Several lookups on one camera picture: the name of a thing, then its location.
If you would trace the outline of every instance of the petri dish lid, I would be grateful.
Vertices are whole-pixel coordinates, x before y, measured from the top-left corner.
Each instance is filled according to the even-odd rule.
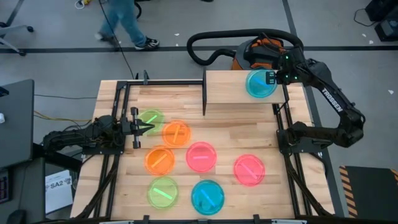
[[[203,180],[194,186],[191,194],[192,205],[202,215],[214,215],[224,205],[224,191],[212,180]]]
[[[214,147],[207,142],[192,144],[185,155],[188,166],[195,172],[207,172],[211,170],[217,160]]]
[[[178,199],[177,183],[170,177],[159,177],[150,183],[147,198],[155,208],[171,208]]]
[[[145,167],[153,175],[168,174],[174,167],[174,153],[165,146],[155,146],[145,156]]]
[[[234,175],[237,180],[246,186],[260,184],[266,174],[266,168],[259,158],[245,154],[234,163]]]
[[[155,127],[146,132],[147,134],[156,133],[163,127],[164,115],[159,110],[145,110],[143,113],[139,114],[138,118],[147,124],[155,125]]]
[[[191,139],[191,129],[181,120],[174,120],[163,127],[162,138],[168,147],[182,147]]]
[[[246,90],[256,98],[265,98],[275,92],[277,84],[266,83],[266,72],[274,72],[273,70],[253,70],[248,74],[246,79]]]

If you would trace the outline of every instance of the wooden table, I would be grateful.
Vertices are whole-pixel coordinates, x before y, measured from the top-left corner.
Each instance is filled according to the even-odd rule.
[[[111,114],[116,82],[101,82],[93,117]],[[288,91],[293,122],[311,124],[302,86],[289,85]],[[150,215],[151,220],[252,219],[254,214],[259,214],[260,218],[294,217],[284,159],[275,135],[277,121],[271,104],[208,104],[206,116],[203,116],[201,86],[180,85],[132,86],[127,108],[132,106],[139,108],[140,112],[159,109],[165,115],[165,122],[184,120],[191,127],[192,137],[183,148],[173,149],[176,164],[169,177],[178,184],[179,198],[175,206],[168,210],[151,207],[146,195],[149,184],[156,177],[144,168],[144,156],[153,146],[163,144],[162,136],[159,133],[141,137],[140,149],[133,149],[132,137],[127,137],[126,149],[119,163],[113,220],[142,220],[144,215]],[[197,141],[210,143],[218,155],[215,168],[204,174],[192,171],[185,162],[187,148]],[[235,179],[233,164],[242,154],[253,154],[263,161],[266,176],[261,184],[246,187]],[[324,208],[333,213],[322,163],[309,154],[302,154],[301,160],[308,188]],[[102,162],[103,156],[98,155],[82,167],[71,217],[78,215],[96,192]],[[210,217],[197,213],[190,200],[193,186],[205,179],[219,183],[226,197],[221,211]],[[301,193],[298,187],[296,189],[300,211],[304,214]],[[102,215],[106,199],[103,198]]]

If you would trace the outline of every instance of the gray floor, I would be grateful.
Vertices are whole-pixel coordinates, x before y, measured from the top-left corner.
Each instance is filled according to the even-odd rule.
[[[380,42],[373,27],[353,22],[354,11],[370,0],[289,0],[298,36],[307,46],[375,46],[398,45]],[[0,21],[6,22],[18,0],[0,0]],[[74,8],[74,0],[25,0],[12,25],[27,24],[33,34],[20,30],[5,39],[19,48],[52,49],[107,47],[95,41],[93,34],[102,23],[103,15],[97,1],[82,10]],[[198,32],[248,28],[274,28],[289,31],[282,1],[276,0],[152,0],[142,2],[142,30],[160,39],[163,47],[184,46]],[[358,19],[368,23],[364,13]],[[116,35],[123,47],[131,47],[128,35],[120,28]],[[197,45],[237,45],[244,39],[207,40]],[[209,56],[211,52],[199,52]],[[340,165],[386,167],[398,169],[398,51],[328,51],[306,52],[326,62],[335,82],[366,115],[365,137],[349,149],[329,148],[333,170]],[[184,51],[128,52],[127,61],[134,72],[146,69],[151,78],[200,78],[201,68]],[[209,69],[229,69],[230,58],[219,58]],[[131,75],[120,53],[67,54],[0,54],[0,85],[26,78],[35,80],[38,94],[62,96],[96,96],[100,80],[128,79]],[[315,92],[321,121],[335,127],[337,115]],[[90,119],[95,100],[60,100],[35,98],[35,110],[49,116]],[[35,119],[34,141],[41,142],[49,131],[71,125]]]

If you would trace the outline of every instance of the pink petri dish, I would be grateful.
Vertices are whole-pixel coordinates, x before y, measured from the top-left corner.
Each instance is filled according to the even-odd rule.
[[[264,179],[266,168],[258,157],[245,154],[235,161],[234,175],[241,184],[253,187]]]
[[[203,173],[216,165],[217,153],[207,142],[196,142],[189,147],[185,158],[192,170]]]

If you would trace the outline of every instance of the jeans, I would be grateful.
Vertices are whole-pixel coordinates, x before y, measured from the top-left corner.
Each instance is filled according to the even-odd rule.
[[[109,10],[106,17],[109,24],[105,19],[99,32],[102,35],[112,37],[112,30],[115,31],[120,20],[134,45],[142,47],[147,38],[138,28],[137,18],[134,13],[134,0],[108,0],[108,2]]]

